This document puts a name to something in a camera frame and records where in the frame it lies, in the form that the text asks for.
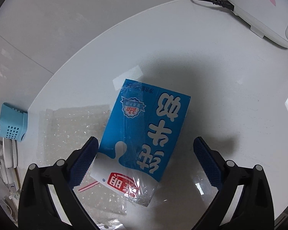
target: tile grout line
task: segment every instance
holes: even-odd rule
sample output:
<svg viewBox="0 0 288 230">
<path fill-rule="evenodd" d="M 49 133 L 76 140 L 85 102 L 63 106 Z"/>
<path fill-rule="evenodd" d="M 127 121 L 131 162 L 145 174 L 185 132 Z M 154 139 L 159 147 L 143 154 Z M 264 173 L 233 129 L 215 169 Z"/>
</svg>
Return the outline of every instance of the tile grout line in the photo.
<svg viewBox="0 0 288 230">
<path fill-rule="evenodd" d="M 40 67 L 44 68 L 46 71 L 50 72 L 47 68 L 43 67 L 41 64 L 37 63 L 36 61 L 34 61 L 33 59 L 31 59 L 29 56 L 25 55 L 23 52 L 21 52 L 17 47 L 13 46 L 11 43 L 9 43 L 6 39 L 4 39 L 1 35 L 0 37 L 5 40 L 9 45 L 11 45 L 13 48 L 15 48 L 17 51 L 19 51 L 20 53 L 22 53 L 25 57 L 27 57 L 28 59 L 30 59 L 31 61 L 33 61 L 34 63 L 36 63 L 37 65 L 39 65 Z"/>
</svg>

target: light blue plastic holder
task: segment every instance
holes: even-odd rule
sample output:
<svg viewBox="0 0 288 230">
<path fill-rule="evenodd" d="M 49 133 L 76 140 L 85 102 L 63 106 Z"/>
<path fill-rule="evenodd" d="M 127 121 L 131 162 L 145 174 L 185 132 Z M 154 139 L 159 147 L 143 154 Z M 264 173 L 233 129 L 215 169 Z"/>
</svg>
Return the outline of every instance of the light blue plastic holder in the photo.
<svg viewBox="0 0 288 230">
<path fill-rule="evenodd" d="M 0 137 L 21 142 L 27 128 L 28 114 L 3 103 L 0 113 Z"/>
</svg>

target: piece of white tape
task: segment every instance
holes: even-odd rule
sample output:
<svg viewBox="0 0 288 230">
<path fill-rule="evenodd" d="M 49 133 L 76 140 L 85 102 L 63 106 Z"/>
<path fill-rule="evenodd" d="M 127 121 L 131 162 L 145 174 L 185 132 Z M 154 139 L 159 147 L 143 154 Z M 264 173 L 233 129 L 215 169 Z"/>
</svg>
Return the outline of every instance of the piece of white tape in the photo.
<svg viewBox="0 0 288 230">
<path fill-rule="evenodd" d="M 125 79 L 137 80 L 142 75 L 143 73 L 139 66 L 129 69 L 127 72 L 124 72 L 113 80 L 115 90 L 117 91 L 122 88 Z"/>
</svg>

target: tiled wall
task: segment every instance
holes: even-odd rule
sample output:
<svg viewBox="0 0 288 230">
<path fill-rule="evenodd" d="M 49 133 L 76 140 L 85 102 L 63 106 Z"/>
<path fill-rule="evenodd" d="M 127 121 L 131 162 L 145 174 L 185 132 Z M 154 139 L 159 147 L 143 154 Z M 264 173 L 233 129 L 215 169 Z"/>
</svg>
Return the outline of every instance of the tiled wall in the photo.
<svg viewBox="0 0 288 230">
<path fill-rule="evenodd" d="M 49 78 L 86 43 L 168 1 L 6 0 L 0 9 L 0 107 L 7 101 L 28 109 Z"/>
</svg>

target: red brand label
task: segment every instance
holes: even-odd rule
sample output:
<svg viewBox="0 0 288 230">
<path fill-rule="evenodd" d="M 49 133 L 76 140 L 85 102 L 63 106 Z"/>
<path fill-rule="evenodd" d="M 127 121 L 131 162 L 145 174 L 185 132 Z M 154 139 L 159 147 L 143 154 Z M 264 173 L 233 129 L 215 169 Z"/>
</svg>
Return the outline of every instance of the red brand label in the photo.
<svg viewBox="0 0 288 230">
<path fill-rule="evenodd" d="M 139 189 L 132 178 L 120 173 L 111 173 L 107 183 L 131 197 L 135 197 Z"/>
</svg>

